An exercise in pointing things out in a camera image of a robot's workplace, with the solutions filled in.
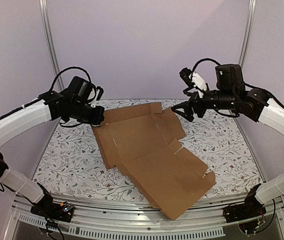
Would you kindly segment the brown cardboard box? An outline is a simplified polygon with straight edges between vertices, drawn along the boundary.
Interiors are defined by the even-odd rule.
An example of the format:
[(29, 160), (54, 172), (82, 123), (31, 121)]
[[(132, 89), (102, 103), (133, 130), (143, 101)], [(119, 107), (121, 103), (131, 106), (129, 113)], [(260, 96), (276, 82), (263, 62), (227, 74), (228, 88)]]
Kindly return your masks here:
[(215, 184), (208, 166), (180, 143), (177, 116), (159, 102), (107, 110), (93, 128), (106, 168), (128, 176), (150, 205), (175, 220)]

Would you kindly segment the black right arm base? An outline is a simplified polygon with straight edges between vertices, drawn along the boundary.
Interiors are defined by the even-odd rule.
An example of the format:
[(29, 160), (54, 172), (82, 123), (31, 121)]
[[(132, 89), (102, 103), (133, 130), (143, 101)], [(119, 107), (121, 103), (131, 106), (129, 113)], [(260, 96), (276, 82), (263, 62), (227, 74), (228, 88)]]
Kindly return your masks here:
[(223, 216), (227, 223), (243, 221), (254, 217), (262, 217), (261, 220), (253, 220), (239, 224), (240, 231), (246, 235), (255, 234), (264, 220), (266, 208), (263, 203), (259, 203), (255, 198), (257, 189), (260, 186), (260, 183), (254, 186), (245, 197), (243, 203), (234, 203), (223, 208)]

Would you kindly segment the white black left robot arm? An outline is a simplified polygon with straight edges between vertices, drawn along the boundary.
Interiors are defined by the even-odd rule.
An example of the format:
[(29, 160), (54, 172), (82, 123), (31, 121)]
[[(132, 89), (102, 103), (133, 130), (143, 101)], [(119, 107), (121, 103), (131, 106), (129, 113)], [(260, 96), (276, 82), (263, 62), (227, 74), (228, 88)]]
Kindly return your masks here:
[[(29, 129), (56, 119), (65, 122), (75, 119), (79, 124), (100, 125), (104, 120), (104, 107), (96, 103), (103, 93), (102, 87), (78, 76), (61, 92), (50, 89), (0, 117), (0, 148)], [(1, 153), (0, 184), (36, 204), (45, 217), (52, 217), (56, 213), (50, 193), (25, 175), (10, 169)]]

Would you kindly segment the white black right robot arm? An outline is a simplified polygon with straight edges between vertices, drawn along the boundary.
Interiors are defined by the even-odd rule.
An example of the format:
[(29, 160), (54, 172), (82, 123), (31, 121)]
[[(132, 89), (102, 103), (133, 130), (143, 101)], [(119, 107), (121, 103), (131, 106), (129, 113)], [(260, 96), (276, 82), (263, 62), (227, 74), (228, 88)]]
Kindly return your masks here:
[[(244, 82), (242, 68), (238, 64), (219, 64), (215, 67), (217, 88), (210, 90), (195, 69), (184, 68), (180, 78), (187, 85), (183, 93), (189, 96), (185, 102), (171, 110), (192, 122), (194, 117), (202, 118), (206, 110), (230, 110), (231, 117), (245, 115), (262, 123), (284, 136), (284, 106), (268, 90), (251, 86)], [(251, 218), (270, 200), (284, 195), (284, 173), (269, 182), (253, 187), (241, 205), (240, 214)]]

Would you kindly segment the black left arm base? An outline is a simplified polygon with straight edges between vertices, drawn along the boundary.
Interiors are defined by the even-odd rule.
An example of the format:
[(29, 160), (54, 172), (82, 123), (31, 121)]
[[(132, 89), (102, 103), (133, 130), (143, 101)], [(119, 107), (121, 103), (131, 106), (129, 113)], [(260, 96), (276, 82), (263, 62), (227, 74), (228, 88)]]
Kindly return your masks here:
[(62, 203), (54, 203), (51, 194), (37, 183), (44, 193), (44, 197), (38, 202), (33, 203), (30, 212), (34, 215), (51, 218), (62, 222), (71, 222), (75, 205), (64, 201)]

